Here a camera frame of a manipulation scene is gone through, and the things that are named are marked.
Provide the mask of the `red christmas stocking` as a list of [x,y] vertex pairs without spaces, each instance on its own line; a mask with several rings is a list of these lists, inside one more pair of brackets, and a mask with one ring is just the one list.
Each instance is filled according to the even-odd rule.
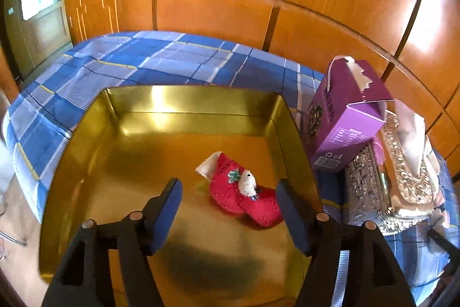
[[210,182],[210,196],[224,211],[246,216],[260,228],[283,221],[275,190],[259,185],[250,170],[225,153],[212,153],[196,172]]

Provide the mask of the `ornate gold tissue box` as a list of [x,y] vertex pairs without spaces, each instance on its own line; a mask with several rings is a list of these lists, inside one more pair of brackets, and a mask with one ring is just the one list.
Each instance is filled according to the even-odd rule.
[[347,223],[372,221],[383,235],[393,235],[428,218],[439,183],[425,161],[418,172],[410,169],[398,137],[398,117],[390,110],[386,116],[377,143],[367,143],[345,167]]

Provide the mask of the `gold metal tin tray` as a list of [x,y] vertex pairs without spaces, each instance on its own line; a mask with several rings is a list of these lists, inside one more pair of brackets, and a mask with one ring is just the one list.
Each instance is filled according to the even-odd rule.
[[104,89],[58,162],[41,226],[46,306],[291,306],[304,253],[273,224],[322,209],[280,94]]

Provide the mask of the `white tissue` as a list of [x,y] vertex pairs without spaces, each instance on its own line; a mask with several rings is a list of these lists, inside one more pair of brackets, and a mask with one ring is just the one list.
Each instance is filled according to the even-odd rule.
[[394,111],[398,120],[396,132],[402,153],[410,171],[419,177],[422,162],[428,160],[432,151],[430,141],[425,134],[425,119],[397,99],[394,100]]

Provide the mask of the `blue plaid tablecloth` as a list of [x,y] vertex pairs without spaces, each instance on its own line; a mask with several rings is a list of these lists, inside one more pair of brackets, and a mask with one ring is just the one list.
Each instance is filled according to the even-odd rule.
[[407,76],[382,80],[339,52],[318,71],[256,48],[169,31],[102,35],[65,52],[11,104],[2,133],[41,223],[39,271],[50,282],[82,222],[121,220],[171,178],[183,198],[150,258],[167,306],[293,302],[310,260],[285,224],[226,213],[196,167],[220,151],[259,185],[288,178],[316,209],[348,217],[345,179],[316,172],[303,143],[347,109],[390,105]]

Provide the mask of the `purple carton box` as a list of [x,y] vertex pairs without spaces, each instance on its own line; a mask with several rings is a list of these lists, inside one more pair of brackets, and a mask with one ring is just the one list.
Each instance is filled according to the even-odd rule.
[[391,101],[367,61],[334,57],[302,120],[312,169],[343,169],[383,127]]

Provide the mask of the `glass panel door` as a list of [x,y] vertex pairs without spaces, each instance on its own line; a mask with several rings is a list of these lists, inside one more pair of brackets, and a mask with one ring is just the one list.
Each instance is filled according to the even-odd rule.
[[1,0],[12,59],[24,79],[71,43],[63,0]]

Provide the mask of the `wooden wardrobe panels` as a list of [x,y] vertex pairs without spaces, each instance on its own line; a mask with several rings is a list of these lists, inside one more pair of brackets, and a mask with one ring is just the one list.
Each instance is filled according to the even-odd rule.
[[218,37],[318,72],[335,55],[366,59],[459,173],[459,0],[118,1],[122,30]]

